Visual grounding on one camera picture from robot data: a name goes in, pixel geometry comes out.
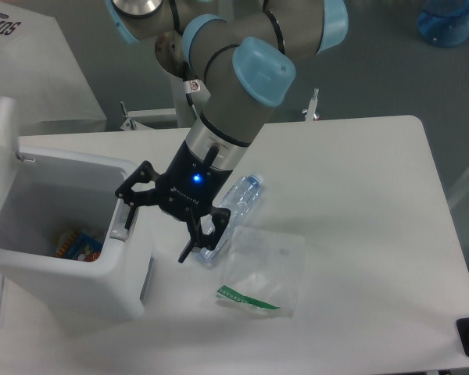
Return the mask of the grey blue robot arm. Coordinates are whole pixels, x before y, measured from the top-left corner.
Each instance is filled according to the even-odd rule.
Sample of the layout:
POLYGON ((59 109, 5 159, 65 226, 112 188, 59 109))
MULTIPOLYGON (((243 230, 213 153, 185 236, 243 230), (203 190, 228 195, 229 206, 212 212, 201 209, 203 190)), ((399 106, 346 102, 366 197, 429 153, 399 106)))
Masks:
POLYGON ((265 1, 227 21, 214 1, 109 1, 122 37, 173 31, 209 99, 163 173, 143 162, 116 190, 132 210, 158 206, 186 223, 182 256, 213 249, 231 213, 213 200, 295 79, 295 62, 340 44, 349 18, 342 1, 265 1))

